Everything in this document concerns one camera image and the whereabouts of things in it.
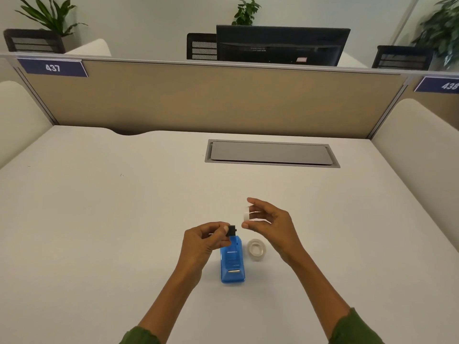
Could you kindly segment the person's left hand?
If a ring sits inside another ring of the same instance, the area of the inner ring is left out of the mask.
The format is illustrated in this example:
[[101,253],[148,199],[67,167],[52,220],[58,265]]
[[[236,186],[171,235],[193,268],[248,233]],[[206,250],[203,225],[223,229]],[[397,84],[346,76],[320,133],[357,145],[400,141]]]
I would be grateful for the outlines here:
[[231,245],[229,237],[210,237],[217,228],[228,225],[221,221],[209,222],[186,230],[176,271],[197,285],[212,252]]

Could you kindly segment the person's right hand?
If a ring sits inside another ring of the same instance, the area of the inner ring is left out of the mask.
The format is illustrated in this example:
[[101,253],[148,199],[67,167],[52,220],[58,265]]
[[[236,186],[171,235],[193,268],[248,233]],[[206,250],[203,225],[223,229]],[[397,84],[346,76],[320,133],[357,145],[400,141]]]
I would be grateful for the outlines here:
[[248,197],[247,202],[251,207],[249,221],[263,221],[263,233],[259,234],[267,239],[284,262],[293,266],[301,260],[306,251],[290,214],[260,199]]

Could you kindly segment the person's right forearm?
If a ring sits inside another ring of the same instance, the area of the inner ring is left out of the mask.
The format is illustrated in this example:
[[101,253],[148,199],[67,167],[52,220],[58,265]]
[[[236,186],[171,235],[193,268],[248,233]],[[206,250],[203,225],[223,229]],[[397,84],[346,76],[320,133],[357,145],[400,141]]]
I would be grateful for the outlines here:
[[302,284],[328,344],[384,344],[381,337],[350,307],[303,249],[282,257]]

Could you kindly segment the person's left forearm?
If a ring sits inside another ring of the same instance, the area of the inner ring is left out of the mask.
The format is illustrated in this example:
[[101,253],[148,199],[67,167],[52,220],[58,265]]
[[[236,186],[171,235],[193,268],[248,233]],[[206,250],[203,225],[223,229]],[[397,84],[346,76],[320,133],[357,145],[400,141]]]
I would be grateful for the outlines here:
[[152,306],[119,344],[167,344],[189,295],[199,283],[203,265],[177,265]]

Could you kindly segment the blue tape dispenser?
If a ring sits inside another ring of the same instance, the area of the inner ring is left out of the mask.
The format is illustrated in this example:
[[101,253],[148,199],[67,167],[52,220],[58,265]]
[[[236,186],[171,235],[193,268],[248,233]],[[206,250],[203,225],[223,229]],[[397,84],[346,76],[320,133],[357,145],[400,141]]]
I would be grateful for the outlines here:
[[246,279],[243,248],[239,236],[230,236],[231,245],[220,249],[221,282],[243,283]]

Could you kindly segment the beige desk partition panel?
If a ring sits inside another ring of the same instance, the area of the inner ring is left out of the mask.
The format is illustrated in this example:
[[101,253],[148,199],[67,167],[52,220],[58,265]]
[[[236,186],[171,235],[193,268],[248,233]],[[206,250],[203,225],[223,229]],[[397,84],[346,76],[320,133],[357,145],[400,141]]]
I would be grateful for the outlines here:
[[[89,76],[27,74],[22,57],[81,60]],[[411,98],[459,129],[459,94],[414,92],[424,76],[458,73],[33,53],[0,59],[61,126],[365,139]]]

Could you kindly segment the white side divider panel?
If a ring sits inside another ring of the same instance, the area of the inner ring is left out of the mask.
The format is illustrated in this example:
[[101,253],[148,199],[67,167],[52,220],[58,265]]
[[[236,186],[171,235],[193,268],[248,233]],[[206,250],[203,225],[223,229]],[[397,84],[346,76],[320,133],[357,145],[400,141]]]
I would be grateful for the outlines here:
[[107,42],[101,38],[77,47],[71,51],[66,52],[65,54],[74,56],[112,57]]
[[459,252],[459,131],[408,98],[372,143]]
[[52,126],[23,86],[0,82],[0,169]]

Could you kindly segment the black computer monitor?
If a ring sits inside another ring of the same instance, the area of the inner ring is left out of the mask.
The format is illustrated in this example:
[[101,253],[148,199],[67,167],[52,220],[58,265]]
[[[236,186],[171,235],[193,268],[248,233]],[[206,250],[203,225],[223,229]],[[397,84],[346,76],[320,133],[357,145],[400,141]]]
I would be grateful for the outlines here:
[[350,32],[349,28],[218,25],[217,59],[336,67]]

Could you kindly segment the black mesh office chair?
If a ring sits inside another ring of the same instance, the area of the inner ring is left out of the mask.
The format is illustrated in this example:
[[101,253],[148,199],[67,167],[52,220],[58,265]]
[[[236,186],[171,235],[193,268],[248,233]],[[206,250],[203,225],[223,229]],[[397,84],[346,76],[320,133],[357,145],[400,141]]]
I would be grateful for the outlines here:
[[50,30],[6,29],[3,35],[9,52],[66,53],[61,36]]
[[188,33],[186,58],[216,61],[218,59],[217,35],[215,33]]
[[428,70],[434,57],[430,48],[379,45],[373,69]]

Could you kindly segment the small green leafy plant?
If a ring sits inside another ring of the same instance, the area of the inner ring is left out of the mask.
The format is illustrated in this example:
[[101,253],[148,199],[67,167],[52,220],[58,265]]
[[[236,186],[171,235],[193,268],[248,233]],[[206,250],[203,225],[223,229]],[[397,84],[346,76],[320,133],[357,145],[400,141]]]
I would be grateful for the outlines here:
[[249,0],[248,2],[239,0],[237,7],[238,10],[231,23],[232,26],[252,26],[255,14],[262,8],[255,0]]

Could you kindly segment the blue number label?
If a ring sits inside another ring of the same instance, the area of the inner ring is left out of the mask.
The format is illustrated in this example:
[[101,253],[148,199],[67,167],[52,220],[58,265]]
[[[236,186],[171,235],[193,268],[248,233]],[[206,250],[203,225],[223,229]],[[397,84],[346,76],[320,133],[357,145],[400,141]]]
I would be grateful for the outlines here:
[[27,74],[84,77],[89,75],[81,60],[18,58]]
[[424,76],[414,92],[459,94],[459,76]]

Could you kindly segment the large green leafy plant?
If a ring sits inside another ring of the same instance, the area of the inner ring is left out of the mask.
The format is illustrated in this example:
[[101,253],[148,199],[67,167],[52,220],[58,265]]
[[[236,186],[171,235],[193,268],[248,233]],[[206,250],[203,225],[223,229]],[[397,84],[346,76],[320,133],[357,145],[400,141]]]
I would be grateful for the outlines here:
[[450,69],[459,63],[459,0],[441,0],[436,10],[420,23],[420,32],[412,40],[419,48],[429,48]]

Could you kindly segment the long-leaved green plant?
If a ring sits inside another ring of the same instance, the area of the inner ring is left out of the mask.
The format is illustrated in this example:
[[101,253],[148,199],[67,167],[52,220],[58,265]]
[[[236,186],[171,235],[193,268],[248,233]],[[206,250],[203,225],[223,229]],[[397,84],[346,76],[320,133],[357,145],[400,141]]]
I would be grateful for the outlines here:
[[26,0],[19,1],[21,2],[21,10],[15,10],[15,12],[39,23],[45,30],[54,32],[61,38],[74,34],[80,25],[88,26],[83,22],[67,22],[66,19],[69,14],[77,8],[71,0],[64,0],[61,4],[56,0],[47,0],[47,4],[41,0],[35,0],[35,5],[31,5]]

